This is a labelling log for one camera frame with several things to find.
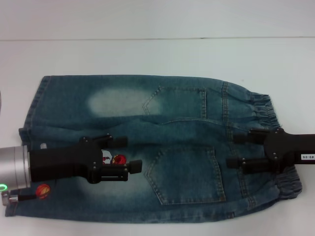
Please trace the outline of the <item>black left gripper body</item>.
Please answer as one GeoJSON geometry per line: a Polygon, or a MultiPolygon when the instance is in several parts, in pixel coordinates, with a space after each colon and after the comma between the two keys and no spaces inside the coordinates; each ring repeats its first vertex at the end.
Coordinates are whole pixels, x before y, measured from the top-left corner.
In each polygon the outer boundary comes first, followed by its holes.
{"type": "Polygon", "coordinates": [[[60,148],[29,151],[31,182],[83,177],[88,183],[126,181],[127,174],[103,162],[103,150],[108,150],[108,135],[82,137],[78,143],[60,148]]]}

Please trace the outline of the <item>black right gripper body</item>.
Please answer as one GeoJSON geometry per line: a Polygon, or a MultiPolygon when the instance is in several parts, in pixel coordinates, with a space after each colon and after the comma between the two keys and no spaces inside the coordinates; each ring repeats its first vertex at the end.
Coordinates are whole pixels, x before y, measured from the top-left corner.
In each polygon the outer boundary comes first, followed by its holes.
{"type": "Polygon", "coordinates": [[[272,169],[282,172],[294,165],[315,163],[314,134],[289,134],[282,128],[271,131],[264,140],[264,152],[272,169]]]}

